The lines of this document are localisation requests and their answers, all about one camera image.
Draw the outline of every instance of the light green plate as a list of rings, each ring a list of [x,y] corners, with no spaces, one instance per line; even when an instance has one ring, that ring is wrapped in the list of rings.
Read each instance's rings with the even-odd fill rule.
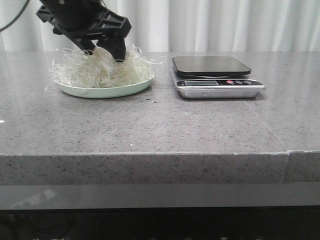
[[[139,93],[150,86],[153,78],[128,86],[117,86],[108,88],[82,88],[58,83],[61,90],[72,96],[87,99],[109,99],[119,98]]]

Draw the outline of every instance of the curtain fold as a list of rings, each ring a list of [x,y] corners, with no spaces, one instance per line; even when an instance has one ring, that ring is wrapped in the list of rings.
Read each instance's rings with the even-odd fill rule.
[[[0,26],[25,0],[0,0]],[[106,0],[129,18],[126,44],[144,52],[320,51],[320,0]],[[0,33],[0,51],[77,47],[35,15],[31,0],[20,19]]]

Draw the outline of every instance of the granite countertop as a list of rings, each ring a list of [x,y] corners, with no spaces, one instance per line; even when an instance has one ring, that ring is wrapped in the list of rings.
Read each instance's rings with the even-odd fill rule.
[[[182,98],[171,57],[204,54],[243,62],[266,91]],[[320,181],[320,52],[149,53],[165,73],[113,99],[63,93],[56,56],[0,52],[0,185]]]

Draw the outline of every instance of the cable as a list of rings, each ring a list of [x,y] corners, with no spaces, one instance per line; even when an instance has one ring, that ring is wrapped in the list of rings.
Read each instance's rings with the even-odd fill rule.
[[[20,18],[20,16],[24,13],[24,11],[26,10],[26,7],[28,6],[30,0],[26,0],[24,5],[22,6],[20,12],[14,17],[14,19],[9,22],[7,25],[5,25],[4,27],[0,28],[0,33],[4,30],[6,30],[7,28],[9,28],[12,24],[15,23],[15,21],[18,20],[18,18]]]

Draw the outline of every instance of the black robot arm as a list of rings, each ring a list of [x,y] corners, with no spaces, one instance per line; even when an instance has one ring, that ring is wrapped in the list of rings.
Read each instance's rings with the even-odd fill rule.
[[[126,17],[102,6],[101,0],[40,0],[36,15],[53,25],[53,33],[65,35],[82,50],[97,46],[109,51],[116,60],[126,56],[125,37],[131,30]]]

